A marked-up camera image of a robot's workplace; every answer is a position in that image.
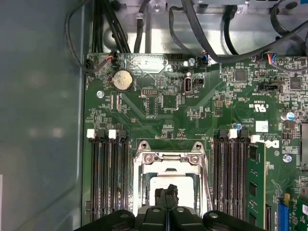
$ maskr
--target blue slot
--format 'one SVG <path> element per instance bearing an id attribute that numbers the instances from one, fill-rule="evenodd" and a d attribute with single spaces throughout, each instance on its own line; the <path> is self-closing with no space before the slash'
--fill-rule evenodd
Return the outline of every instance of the blue slot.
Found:
<path id="1" fill-rule="evenodd" d="M 289 231 L 289 208 L 278 204 L 278 231 Z"/>

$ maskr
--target black cable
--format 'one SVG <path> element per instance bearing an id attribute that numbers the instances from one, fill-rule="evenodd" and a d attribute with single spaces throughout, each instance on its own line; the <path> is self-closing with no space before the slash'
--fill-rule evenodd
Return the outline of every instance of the black cable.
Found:
<path id="1" fill-rule="evenodd" d="M 270 12 L 270 22 L 274 30 L 281 36 L 284 36 L 287 33 L 289 33 L 289 31 L 286 28 L 284 28 L 283 25 L 281 25 L 281 23 L 278 21 L 278 18 L 277 18 L 278 6 L 280 5 L 280 3 L 284 1 L 286 0 L 280 0 L 277 4 L 275 4 L 275 6 L 271 9 L 271 12 Z M 302 55 L 306 56 L 307 52 L 305 49 L 305 42 L 297 35 L 292 36 L 290 39 L 293 40 L 296 44 L 298 44 L 301 47 Z"/>
<path id="2" fill-rule="evenodd" d="M 101 4 L 97 4 L 97 27 L 96 27 L 96 36 L 97 36 L 97 52 L 103 52 L 103 10 Z"/>
<path id="3" fill-rule="evenodd" d="M 200 22 L 197 18 L 196 12 L 193 8 L 193 4 L 192 4 L 191 0 L 181 0 L 181 2 L 183 4 L 184 11 L 186 13 L 186 16 L 189 20 L 189 23 L 192 27 L 192 30 L 193 30 L 198 42 L 200 43 L 200 45 L 203 47 L 203 49 L 207 52 L 207 54 L 214 61 L 216 61 L 217 63 L 222 63 L 222 64 L 240 62 L 240 61 L 243 61 L 247 58 L 259 55 L 261 53 L 268 52 L 271 49 L 283 44 L 284 42 L 286 42 L 293 35 L 297 34 L 301 30 L 303 30 L 305 27 L 308 27 L 308 21 L 305 21 L 304 23 L 299 25 L 297 28 L 295 28 L 294 30 L 292 30 L 290 33 L 286 34 L 285 36 L 283 36 L 279 40 L 272 42 L 272 43 L 270 43 L 270 44 L 268 44 L 264 47 L 261 47 L 257 50 L 254 50 L 254 51 L 251 51 L 251 52 L 248 52 L 248 53 L 245 53 L 245 54 L 240 54 L 240 55 L 220 57 L 214 52 L 213 48 L 211 47 L 208 40 L 206 39 L 204 32 L 202 30 L 202 27 L 200 25 Z"/>
<path id="4" fill-rule="evenodd" d="M 84 0 L 82 1 L 76 8 L 74 8 L 67 16 L 65 19 L 65 36 L 66 36 L 66 40 L 67 40 L 67 44 L 68 44 L 68 48 L 69 51 L 74 59 L 74 61 L 76 62 L 76 64 L 85 72 L 88 72 L 89 74 L 94 74 L 96 72 L 98 72 L 103 66 L 105 66 L 108 62 L 107 59 L 103 60 L 95 69 L 88 69 L 86 68 L 84 65 L 81 64 L 81 62 L 79 61 L 76 52 L 74 50 L 73 47 L 73 43 L 72 43 L 72 39 L 71 39 L 71 35 L 69 33 L 69 22 L 70 19 L 72 17 L 72 15 L 79 10 L 81 7 L 83 7 L 84 5 L 88 4 L 90 1 L 92 0 Z"/>
<path id="5" fill-rule="evenodd" d="M 146 6 L 149 4 L 150 0 L 144 0 L 139 9 L 139 13 L 144 13 Z M 143 19 L 137 20 L 137 37 L 134 46 L 134 53 L 140 52 L 141 40 L 143 34 Z"/>
<path id="6" fill-rule="evenodd" d="M 93 24 L 92 24 L 92 44 L 91 44 L 91 52 L 94 53 L 96 52 L 97 44 L 96 44 L 96 17 L 97 17 L 97 5 L 98 5 L 98 0 L 95 0 L 94 2 L 94 10 L 93 10 Z"/>
<path id="7" fill-rule="evenodd" d="M 127 39 L 126 39 L 126 36 L 125 36 L 125 33 L 124 33 L 124 30 L 111 6 L 111 3 L 109 0 L 101 0 L 101 2 L 104 3 L 104 6 L 105 6 L 105 14 L 109 14 L 113 23 L 114 23 L 114 26 L 115 28 L 117 29 L 117 32 L 119 34 L 119 37 L 120 39 L 122 40 L 122 43 L 123 43 L 123 48 L 124 48 L 124 51 L 125 53 L 130 53 L 130 49 L 129 49 L 129 45 L 128 45 L 128 42 L 127 42 Z"/>
<path id="8" fill-rule="evenodd" d="M 233 44 L 230 38 L 230 21 L 234 18 L 236 11 L 237 11 L 236 5 L 229 5 L 226 7 L 225 13 L 222 16 L 222 20 L 224 22 L 223 34 L 225 37 L 226 45 L 229 51 L 231 52 L 231 54 L 238 54 L 238 52 L 233 47 Z"/>
<path id="9" fill-rule="evenodd" d="M 173 23 L 174 23 L 174 14 L 173 11 L 183 11 L 182 7 L 176 7 L 176 6 L 171 6 L 169 9 L 169 31 L 170 31 L 170 35 L 173 39 L 173 41 L 175 42 L 175 44 L 177 44 L 183 51 L 196 55 L 198 57 L 203 57 L 202 54 L 195 54 L 191 49 L 187 48 L 180 40 L 179 38 L 176 36 L 176 34 L 174 33 L 174 29 L 173 29 Z"/>
<path id="10" fill-rule="evenodd" d="M 110 16 L 110 14 L 108 13 L 108 10 L 105 8 L 105 3 L 103 0 L 100 0 L 100 3 L 101 3 L 101 6 L 102 6 L 102 10 L 103 10 L 103 13 L 105 14 L 106 16 L 106 19 L 108 21 L 108 24 L 109 24 L 109 27 L 111 29 L 111 32 L 114 36 L 114 39 L 115 39 L 115 42 L 116 42 L 116 46 L 118 48 L 118 50 L 120 51 L 120 53 L 126 53 L 125 49 L 124 49 L 124 44 L 122 42 L 122 40 L 120 39 L 119 37 L 119 34 L 115 28 L 115 25 L 114 25 L 114 22 Z"/>

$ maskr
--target motherboard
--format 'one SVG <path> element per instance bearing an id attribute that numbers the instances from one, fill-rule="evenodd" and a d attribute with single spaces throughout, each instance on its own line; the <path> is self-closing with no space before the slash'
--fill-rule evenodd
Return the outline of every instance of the motherboard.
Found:
<path id="1" fill-rule="evenodd" d="M 89 54 L 97 66 L 108 54 Z M 86 75 L 83 225 L 119 209 L 219 210 L 267 231 L 308 228 L 308 73 L 264 57 L 118 54 Z M 277 56 L 294 69 L 307 59 Z"/>

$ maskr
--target gray panel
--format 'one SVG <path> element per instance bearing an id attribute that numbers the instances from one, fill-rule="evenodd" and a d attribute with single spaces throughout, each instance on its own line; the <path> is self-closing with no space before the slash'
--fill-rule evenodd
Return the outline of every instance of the gray panel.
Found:
<path id="1" fill-rule="evenodd" d="M 2 230 L 80 226 L 82 81 L 64 40 L 77 0 L 0 3 Z M 71 30 L 80 53 L 83 13 Z"/>

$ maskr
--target label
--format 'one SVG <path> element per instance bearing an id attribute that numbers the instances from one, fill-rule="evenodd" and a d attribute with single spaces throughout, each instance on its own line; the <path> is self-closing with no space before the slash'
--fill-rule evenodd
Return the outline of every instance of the label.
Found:
<path id="1" fill-rule="evenodd" d="M 308 215 L 308 206 L 303 205 L 303 213 L 305 213 L 306 215 Z"/>
<path id="2" fill-rule="evenodd" d="M 256 121 L 256 132 L 268 132 L 269 122 L 268 121 Z"/>
<path id="3" fill-rule="evenodd" d="M 263 103 L 255 103 L 249 105 L 249 108 L 254 108 L 256 112 L 266 112 L 266 109 L 268 107 L 269 107 L 268 104 L 263 104 Z"/>
<path id="4" fill-rule="evenodd" d="M 0 175 L 0 231 L 1 231 L 1 211 L 2 211 L 2 175 Z"/>

